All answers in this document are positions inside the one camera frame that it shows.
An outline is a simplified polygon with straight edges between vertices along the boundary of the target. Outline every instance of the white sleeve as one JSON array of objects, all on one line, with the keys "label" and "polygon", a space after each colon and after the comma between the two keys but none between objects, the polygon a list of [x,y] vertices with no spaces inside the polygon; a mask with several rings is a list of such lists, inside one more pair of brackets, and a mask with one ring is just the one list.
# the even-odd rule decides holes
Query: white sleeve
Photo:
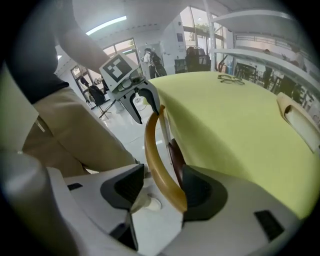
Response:
[{"label": "white sleeve", "polygon": [[299,67],[300,69],[303,69],[303,67],[304,67],[304,65],[305,65],[305,60],[304,60],[304,57],[302,56],[302,54],[301,54],[300,52],[298,52],[298,53],[294,56],[293,61],[298,63],[298,67]]},{"label": "white sleeve", "polygon": [[149,63],[149,62],[150,62],[150,54],[149,54],[149,53],[146,53],[146,54],[144,55],[143,62],[146,62],[146,63]]}]

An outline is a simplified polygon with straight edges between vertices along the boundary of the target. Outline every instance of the backpack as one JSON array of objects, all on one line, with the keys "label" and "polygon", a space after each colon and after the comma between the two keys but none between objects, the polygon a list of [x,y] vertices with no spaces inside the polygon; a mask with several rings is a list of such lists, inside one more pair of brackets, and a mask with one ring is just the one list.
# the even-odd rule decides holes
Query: backpack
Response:
[{"label": "backpack", "polygon": [[97,106],[100,106],[103,103],[105,103],[105,101],[106,101],[105,95],[96,85],[91,85],[89,87],[89,92],[92,95],[92,97],[94,99],[94,103]]},{"label": "backpack", "polygon": [[154,51],[152,51],[150,53],[150,60],[151,60],[150,63],[151,63],[152,66],[160,66],[160,65],[162,65],[161,59],[159,58],[159,56]]}]

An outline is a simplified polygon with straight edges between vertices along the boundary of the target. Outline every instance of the white wall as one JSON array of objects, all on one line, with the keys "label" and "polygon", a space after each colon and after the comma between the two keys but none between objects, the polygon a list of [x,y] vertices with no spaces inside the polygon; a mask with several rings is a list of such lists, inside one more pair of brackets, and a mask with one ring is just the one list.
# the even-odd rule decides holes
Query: white wall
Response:
[{"label": "white wall", "polygon": [[[181,22],[181,17],[178,15],[165,28],[160,41],[163,65],[168,75],[176,73],[175,60],[184,59],[187,55],[184,28]],[[178,33],[182,34],[183,42],[178,42]]]},{"label": "white wall", "polygon": [[151,30],[135,33],[133,35],[135,47],[137,49],[139,58],[144,56],[145,48],[160,43],[162,33],[162,30]]}]

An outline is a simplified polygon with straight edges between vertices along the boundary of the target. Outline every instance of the beige pants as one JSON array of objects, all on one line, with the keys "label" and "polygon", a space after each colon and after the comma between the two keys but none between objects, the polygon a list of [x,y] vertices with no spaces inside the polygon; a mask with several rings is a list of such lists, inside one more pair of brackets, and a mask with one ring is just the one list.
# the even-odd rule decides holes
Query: beige pants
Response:
[{"label": "beige pants", "polygon": [[63,177],[88,174],[84,168],[103,172],[135,163],[71,88],[63,88],[33,106],[44,132],[34,124],[23,152],[44,166],[59,169]]}]

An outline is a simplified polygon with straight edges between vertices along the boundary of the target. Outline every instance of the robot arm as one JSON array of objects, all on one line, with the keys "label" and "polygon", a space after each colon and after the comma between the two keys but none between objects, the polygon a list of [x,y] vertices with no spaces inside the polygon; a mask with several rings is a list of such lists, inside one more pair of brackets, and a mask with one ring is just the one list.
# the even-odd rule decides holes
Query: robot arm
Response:
[{"label": "robot arm", "polygon": [[139,75],[138,68],[125,54],[118,53],[99,70],[115,100],[123,104],[138,124],[142,124],[141,116],[133,103],[136,93],[146,98],[157,115],[160,111],[160,100],[156,87]]}]

